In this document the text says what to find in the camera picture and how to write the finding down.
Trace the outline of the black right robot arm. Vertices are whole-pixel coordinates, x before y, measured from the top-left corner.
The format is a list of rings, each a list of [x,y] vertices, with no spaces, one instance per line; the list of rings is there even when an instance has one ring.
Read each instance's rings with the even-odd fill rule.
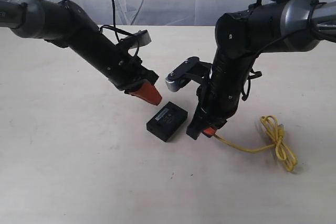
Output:
[[[335,42],[335,2],[274,0],[266,5],[226,13],[215,26],[216,54],[201,74],[198,105],[187,135],[212,135],[247,100],[260,54],[307,52],[322,40]]]

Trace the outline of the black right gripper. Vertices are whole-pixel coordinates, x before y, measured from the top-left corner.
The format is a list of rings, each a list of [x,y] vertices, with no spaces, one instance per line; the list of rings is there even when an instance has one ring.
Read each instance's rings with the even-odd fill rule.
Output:
[[[198,104],[193,118],[187,126],[186,134],[194,140],[196,140],[201,133],[206,137],[211,138],[216,134],[218,129],[227,123],[227,119],[217,116],[214,113],[210,113],[204,108],[208,79],[202,77],[199,80],[195,79],[194,81],[197,81],[200,84],[196,90]]]

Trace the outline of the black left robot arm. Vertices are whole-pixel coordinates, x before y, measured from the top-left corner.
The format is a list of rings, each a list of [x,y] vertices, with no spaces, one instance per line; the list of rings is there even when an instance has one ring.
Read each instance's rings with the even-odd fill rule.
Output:
[[[129,49],[151,42],[147,30],[132,34],[115,29],[125,38],[114,44],[76,3],[46,0],[1,1],[1,26],[21,38],[43,39],[57,47],[72,49],[126,94],[153,105],[162,100],[154,86],[158,75],[142,66],[138,55],[129,54]]]

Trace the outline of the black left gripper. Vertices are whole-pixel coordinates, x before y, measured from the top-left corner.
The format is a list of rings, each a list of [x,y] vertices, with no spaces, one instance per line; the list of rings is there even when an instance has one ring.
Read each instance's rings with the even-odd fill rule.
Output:
[[[124,93],[132,92],[132,95],[152,105],[159,105],[162,96],[154,86],[159,76],[153,70],[142,65],[140,58],[132,58],[121,66],[121,84],[116,88]]]

